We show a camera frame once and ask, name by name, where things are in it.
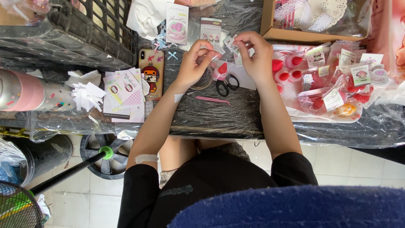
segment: bandage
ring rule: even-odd
[[[157,155],[138,155],[135,158],[136,164],[141,164],[144,161],[154,161],[157,162],[159,160]]]

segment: star sticker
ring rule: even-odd
[[[149,58],[148,58],[148,61],[152,61],[152,59],[155,57],[155,55],[154,56],[149,56]]]

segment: black pole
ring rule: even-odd
[[[30,189],[34,196],[38,196],[39,194],[45,192],[46,190],[52,188],[53,186],[59,184],[60,182],[66,180],[67,178],[75,175],[76,173],[80,172],[81,170],[87,168],[89,165],[93,164],[94,162],[102,159],[107,155],[104,151],[92,156],[91,158],[73,166],[72,168],[59,173],[58,175],[52,177],[51,179],[42,182],[41,184],[33,187]]]

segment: smartphone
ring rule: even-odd
[[[163,67],[164,52],[155,52],[152,49],[139,50],[138,66],[144,79],[149,84],[149,94],[145,96],[147,101],[158,101],[163,93]]]

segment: pink packaging bag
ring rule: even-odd
[[[362,43],[368,53],[384,55],[389,77],[400,84],[405,81],[405,1],[375,1],[371,23],[371,37]]]

